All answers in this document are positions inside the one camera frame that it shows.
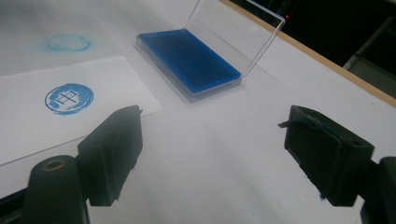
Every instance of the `sheet of paper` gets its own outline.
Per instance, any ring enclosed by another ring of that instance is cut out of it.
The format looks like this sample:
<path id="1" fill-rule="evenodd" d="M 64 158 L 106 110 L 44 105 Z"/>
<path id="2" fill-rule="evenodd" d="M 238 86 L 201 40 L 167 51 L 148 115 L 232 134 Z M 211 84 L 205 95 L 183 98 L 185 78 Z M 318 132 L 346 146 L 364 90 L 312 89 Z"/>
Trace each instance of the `sheet of paper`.
<path id="1" fill-rule="evenodd" d="M 78 0 L 0 1 L 0 76 L 120 55 L 90 8 Z"/>
<path id="2" fill-rule="evenodd" d="M 117 109 L 162 109 L 123 57 L 0 77 L 0 164 L 89 134 Z"/>

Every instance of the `white table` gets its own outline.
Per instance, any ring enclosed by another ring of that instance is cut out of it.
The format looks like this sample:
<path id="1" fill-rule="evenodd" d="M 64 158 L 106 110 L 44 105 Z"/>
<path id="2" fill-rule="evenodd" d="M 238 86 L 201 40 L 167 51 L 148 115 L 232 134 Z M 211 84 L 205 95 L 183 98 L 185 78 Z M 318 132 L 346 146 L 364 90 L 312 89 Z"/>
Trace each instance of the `white table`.
<path id="1" fill-rule="evenodd" d="M 120 200 L 89 206 L 92 224 L 361 222 L 362 199 L 351 208 L 322 201 L 276 125 L 291 105 L 315 109 L 375 145 L 379 161 L 396 156 L 394 107 L 280 38 L 240 86 L 191 104 L 137 52 L 134 39 L 145 23 L 183 25 L 193 0 L 69 4 L 87 8 L 163 106 L 142 118 L 143 151 Z M 185 11 L 175 14 L 176 6 Z M 38 162 L 76 156 L 81 140 L 0 166 L 0 197 L 25 188 Z"/>

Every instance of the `faint blue stamp mark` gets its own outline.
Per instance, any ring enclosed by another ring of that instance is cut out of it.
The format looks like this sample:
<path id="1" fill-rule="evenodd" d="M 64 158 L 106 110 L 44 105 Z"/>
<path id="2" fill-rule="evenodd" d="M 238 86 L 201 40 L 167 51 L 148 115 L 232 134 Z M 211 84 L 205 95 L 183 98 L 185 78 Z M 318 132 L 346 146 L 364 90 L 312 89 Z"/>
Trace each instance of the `faint blue stamp mark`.
<path id="1" fill-rule="evenodd" d="M 80 84 L 68 83 L 50 91 L 45 99 L 47 108 L 58 115 L 76 114 L 91 104 L 93 91 Z"/>
<path id="2" fill-rule="evenodd" d="M 79 52 L 87 50 L 91 42 L 82 35 L 58 34 L 51 37 L 47 46 L 55 51 Z"/>

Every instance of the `blue ink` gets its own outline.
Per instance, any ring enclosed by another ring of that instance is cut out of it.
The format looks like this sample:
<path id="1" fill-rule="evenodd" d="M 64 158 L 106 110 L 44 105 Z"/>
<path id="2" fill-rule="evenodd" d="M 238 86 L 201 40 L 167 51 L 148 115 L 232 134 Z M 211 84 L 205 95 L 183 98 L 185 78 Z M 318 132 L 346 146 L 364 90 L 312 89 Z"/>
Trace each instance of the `blue ink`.
<path id="1" fill-rule="evenodd" d="M 93 92 L 90 88 L 68 83 L 50 91 L 46 96 L 46 106 L 58 115 L 76 114 L 91 104 Z"/>
<path id="2" fill-rule="evenodd" d="M 56 51 L 79 52 L 87 50 L 91 42 L 82 35 L 59 34 L 53 36 L 47 45 Z"/>

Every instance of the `transparent box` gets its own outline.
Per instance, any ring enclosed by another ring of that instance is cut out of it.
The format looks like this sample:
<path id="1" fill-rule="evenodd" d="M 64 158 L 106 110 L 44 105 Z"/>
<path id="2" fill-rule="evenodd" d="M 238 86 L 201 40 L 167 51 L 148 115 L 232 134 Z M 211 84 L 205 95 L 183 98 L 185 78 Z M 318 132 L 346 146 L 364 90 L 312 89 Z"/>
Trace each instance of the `transparent box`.
<path id="1" fill-rule="evenodd" d="M 136 44 L 194 102 L 241 83 L 285 20 L 251 0 L 267 22 L 227 0 L 199 0 L 184 27 L 140 34 Z"/>

